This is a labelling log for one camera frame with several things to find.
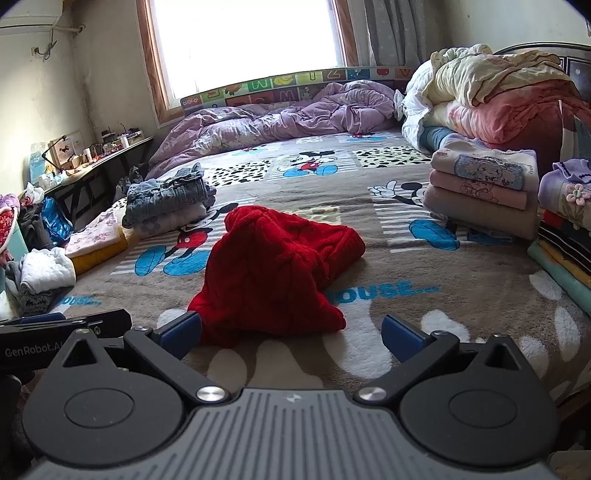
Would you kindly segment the red knit sweater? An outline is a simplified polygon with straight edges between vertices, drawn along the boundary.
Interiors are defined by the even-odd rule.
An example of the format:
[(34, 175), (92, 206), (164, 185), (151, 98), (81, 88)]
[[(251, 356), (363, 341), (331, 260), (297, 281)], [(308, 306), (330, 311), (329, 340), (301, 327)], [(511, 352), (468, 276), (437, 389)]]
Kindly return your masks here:
[(362, 258), (355, 230), (263, 206), (235, 208), (209, 254), (204, 286), (189, 309), (201, 341), (226, 346), (243, 337), (328, 334), (346, 326), (325, 291)]

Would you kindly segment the folded grey blue clothes pile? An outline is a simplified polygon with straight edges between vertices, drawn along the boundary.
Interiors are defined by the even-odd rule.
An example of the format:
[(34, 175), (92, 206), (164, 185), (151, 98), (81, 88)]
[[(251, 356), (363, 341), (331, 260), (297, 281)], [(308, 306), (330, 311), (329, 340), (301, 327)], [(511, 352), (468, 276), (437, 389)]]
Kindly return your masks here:
[(215, 201), (216, 189), (204, 179), (199, 163), (181, 167), (173, 176), (130, 184), (126, 192), (122, 226), (145, 234), (157, 234), (178, 213), (190, 220), (207, 214)]

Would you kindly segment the colourful folded clothes stack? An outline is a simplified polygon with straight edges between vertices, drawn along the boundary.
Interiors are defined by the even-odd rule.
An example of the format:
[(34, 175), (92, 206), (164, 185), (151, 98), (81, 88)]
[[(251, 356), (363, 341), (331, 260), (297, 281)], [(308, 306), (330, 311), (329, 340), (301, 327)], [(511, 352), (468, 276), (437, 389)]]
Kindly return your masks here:
[(541, 181), (542, 218), (528, 248), (535, 260), (585, 313), (590, 312), (590, 161), (552, 165)]

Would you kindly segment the folded pink cream clothes stack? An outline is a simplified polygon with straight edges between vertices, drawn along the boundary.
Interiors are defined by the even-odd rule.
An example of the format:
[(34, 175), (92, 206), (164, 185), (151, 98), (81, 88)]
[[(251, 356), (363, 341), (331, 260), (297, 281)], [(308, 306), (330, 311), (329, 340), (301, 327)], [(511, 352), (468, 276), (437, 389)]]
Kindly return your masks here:
[(539, 174), (532, 150), (502, 151), (458, 134), (431, 159), (423, 204), (434, 213), (531, 240), (537, 228)]

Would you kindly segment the Mickey Mouse plush blanket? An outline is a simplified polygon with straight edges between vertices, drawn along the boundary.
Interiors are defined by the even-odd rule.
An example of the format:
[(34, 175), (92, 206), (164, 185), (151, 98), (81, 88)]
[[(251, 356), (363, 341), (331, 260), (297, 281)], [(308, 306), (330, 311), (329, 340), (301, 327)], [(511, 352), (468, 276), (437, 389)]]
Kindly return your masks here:
[(422, 205), (431, 170), (396, 133), (344, 134), (202, 158), (216, 191), (211, 213), (186, 230), (131, 239), (81, 276), (58, 304), (67, 316), (127, 310), (159, 327), (182, 314), (236, 206), (260, 205), (352, 227), (365, 254), (329, 287), (346, 327), (335, 334), (197, 344), (193, 369), (231, 391), (245, 386), (358, 388), (394, 365), (380, 326), (397, 315), (426, 332), (482, 342), (510, 335), (557, 401), (590, 383), (590, 320), (524, 243), (454, 225)]

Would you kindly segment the white crumpled garment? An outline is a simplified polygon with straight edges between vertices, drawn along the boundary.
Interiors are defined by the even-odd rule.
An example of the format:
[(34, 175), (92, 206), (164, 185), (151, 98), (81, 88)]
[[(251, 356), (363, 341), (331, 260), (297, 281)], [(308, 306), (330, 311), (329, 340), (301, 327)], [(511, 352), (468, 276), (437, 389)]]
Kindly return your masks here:
[(33, 249), (22, 258), (19, 286), (32, 294), (72, 287), (75, 283), (75, 268), (64, 248)]

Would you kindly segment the blue plastic bag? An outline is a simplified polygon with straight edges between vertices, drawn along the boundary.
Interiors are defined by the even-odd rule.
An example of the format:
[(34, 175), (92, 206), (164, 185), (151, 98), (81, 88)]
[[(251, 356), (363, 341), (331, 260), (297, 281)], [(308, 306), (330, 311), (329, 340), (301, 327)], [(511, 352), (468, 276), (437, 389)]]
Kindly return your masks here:
[(74, 232), (74, 227), (54, 198), (44, 198), (41, 218), (54, 246), (63, 246), (69, 241)]

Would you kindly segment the yellow pink folded bedding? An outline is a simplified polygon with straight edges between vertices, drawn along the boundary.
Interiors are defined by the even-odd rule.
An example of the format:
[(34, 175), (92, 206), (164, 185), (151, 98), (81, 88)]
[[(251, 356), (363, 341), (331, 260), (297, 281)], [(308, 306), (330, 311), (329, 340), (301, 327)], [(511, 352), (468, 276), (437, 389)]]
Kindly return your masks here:
[(138, 242), (138, 234), (122, 225), (126, 200), (117, 200), (82, 230), (71, 235), (65, 245), (77, 276), (123, 253)]

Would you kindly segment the cluttered side desk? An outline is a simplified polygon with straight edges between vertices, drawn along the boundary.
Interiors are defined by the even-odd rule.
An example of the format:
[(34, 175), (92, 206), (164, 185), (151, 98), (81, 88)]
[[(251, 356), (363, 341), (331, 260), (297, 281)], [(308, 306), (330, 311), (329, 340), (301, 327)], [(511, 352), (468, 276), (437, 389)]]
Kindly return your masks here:
[(45, 196), (56, 201), (74, 227), (82, 226), (91, 214), (112, 203), (119, 180), (147, 161), (153, 140), (147, 136), (105, 156), (47, 189)]

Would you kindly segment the purple quilt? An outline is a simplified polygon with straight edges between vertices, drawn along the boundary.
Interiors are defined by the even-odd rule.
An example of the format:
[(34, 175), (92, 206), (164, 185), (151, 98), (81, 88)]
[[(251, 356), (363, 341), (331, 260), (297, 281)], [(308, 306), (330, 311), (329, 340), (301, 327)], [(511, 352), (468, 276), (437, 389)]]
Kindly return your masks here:
[(213, 155), (294, 138), (368, 134), (396, 114), (394, 90), (370, 80), (329, 83), (311, 100), (200, 109), (174, 126), (148, 161), (148, 179)]

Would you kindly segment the stacked quilts pile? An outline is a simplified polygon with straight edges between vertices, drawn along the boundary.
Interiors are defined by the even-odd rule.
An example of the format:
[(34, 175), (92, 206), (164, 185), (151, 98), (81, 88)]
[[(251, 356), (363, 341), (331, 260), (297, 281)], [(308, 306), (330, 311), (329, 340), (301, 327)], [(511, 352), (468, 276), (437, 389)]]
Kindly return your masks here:
[(590, 156), (590, 102), (547, 50), (496, 54), (485, 44), (434, 52), (394, 95), (408, 143), (446, 127), (498, 150), (536, 152), (541, 173)]

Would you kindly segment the colourful alphabet foam border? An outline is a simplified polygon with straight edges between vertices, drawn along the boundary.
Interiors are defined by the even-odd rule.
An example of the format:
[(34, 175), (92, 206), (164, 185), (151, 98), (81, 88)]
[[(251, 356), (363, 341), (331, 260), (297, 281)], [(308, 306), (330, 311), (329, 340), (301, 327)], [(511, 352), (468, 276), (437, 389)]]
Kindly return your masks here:
[(335, 67), (243, 81), (186, 96), (180, 100), (184, 116), (204, 108), (270, 104), (308, 100), (329, 83), (358, 80), (404, 90), (416, 68), (408, 66)]

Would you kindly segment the grey curtain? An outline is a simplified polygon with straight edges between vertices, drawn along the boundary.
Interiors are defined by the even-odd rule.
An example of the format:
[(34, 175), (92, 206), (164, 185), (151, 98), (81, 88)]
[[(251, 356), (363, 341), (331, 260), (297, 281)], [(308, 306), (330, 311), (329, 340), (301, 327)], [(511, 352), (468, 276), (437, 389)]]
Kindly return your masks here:
[(418, 67), (446, 46), (446, 2), (363, 1), (370, 58), (379, 66)]

